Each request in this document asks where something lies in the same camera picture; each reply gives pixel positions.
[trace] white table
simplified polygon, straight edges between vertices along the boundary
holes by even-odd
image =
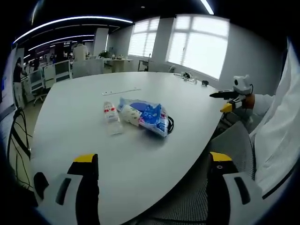
[[[105,92],[141,89],[103,96]],[[216,89],[185,82],[169,73],[127,72],[92,75],[54,84],[37,119],[31,148],[33,174],[51,182],[67,173],[74,158],[97,153],[99,219],[122,224],[166,195],[202,153],[221,117],[224,101]],[[103,103],[119,98],[161,103],[173,117],[165,139],[124,123],[125,132],[109,136]]]
[[[112,62],[112,72],[124,72],[124,63],[126,61],[132,61],[127,59],[110,59],[104,58],[104,62]]]

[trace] ceiling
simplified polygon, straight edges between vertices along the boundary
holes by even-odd
[[[291,14],[287,4],[270,4],[267,0],[207,0],[214,15],[228,18],[234,24],[263,36],[276,46],[285,42],[285,15]],[[137,22],[150,17],[173,17],[176,14],[205,14],[200,0],[85,0],[79,4],[65,0],[28,0],[18,3],[14,10],[19,18],[10,33],[11,41],[23,33],[49,21],[81,15],[111,16]],[[109,20],[72,20],[39,29],[18,41],[19,46],[31,48],[38,44],[69,36],[94,34],[97,27],[109,28],[109,33],[129,26]]]

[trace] ceiling light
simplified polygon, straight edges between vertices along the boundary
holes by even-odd
[[[25,58],[27,58],[27,57],[29,57],[30,56],[30,54],[29,55],[26,55],[23,59],[25,59]]]
[[[77,19],[105,19],[105,20],[115,20],[115,21],[121,21],[121,22],[126,22],[126,23],[133,23],[132,21],[129,21],[129,20],[123,20],[123,19],[119,19],[119,18],[114,18],[114,17],[107,17],[107,16],[75,16],[75,17],[69,17],[69,18],[64,18],[64,19],[59,19],[59,20],[54,20],[54,21],[51,21],[51,22],[47,22],[45,24],[42,24],[38,27],[35,27],[29,31],[27,31],[26,33],[22,34],[20,37],[18,37],[14,42],[16,43],[18,40],[20,40],[21,38],[23,38],[24,36],[42,28],[42,27],[45,27],[45,26],[48,26],[48,25],[51,25],[51,24],[54,24],[54,23],[59,23],[59,22],[63,22],[63,21],[67,21],[67,20],[77,20]]]
[[[32,49],[35,49],[35,48],[38,48],[42,45],[46,45],[48,43],[51,43],[51,42],[55,42],[55,41],[59,41],[59,40],[64,40],[64,39],[71,39],[71,38],[78,38],[78,37],[93,37],[94,35],[93,34],[90,34],[90,35],[78,35],[78,36],[70,36],[70,37],[63,37],[63,38],[59,38],[59,39],[56,39],[56,40],[52,40],[52,41],[48,41],[48,42],[45,42],[43,44],[40,44],[40,45],[37,45],[31,49],[29,49],[29,51],[31,51]]]
[[[209,6],[207,0],[200,0],[202,2],[202,4],[204,5],[204,7],[206,8],[206,10],[208,11],[209,14],[214,15],[214,12],[212,11],[211,7]]]

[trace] window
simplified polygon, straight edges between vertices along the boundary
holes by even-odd
[[[206,16],[177,16],[167,61],[219,79],[228,40],[229,22]]]
[[[159,18],[137,22],[129,43],[129,55],[149,57],[152,55]]]

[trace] desk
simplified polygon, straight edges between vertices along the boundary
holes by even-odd
[[[103,96],[106,91],[141,89]],[[98,214],[102,225],[122,224],[166,195],[199,158],[220,118],[224,100],[216,89],[185,82],[170,73],[126,72],[81,77],[54,84],[34,129],[33,174],[48,180],[66,173],[73,159],[97,153]],[[120,97],[161,103],[174,119],[165,139],[123,123],[109,136],[103,104]]]
[[[104,58],[104,62],[112,62],[112,72],[124,72],[124,63],[126,61],[132,61],[132,60],[127,60],[127,59],[106,59]]]

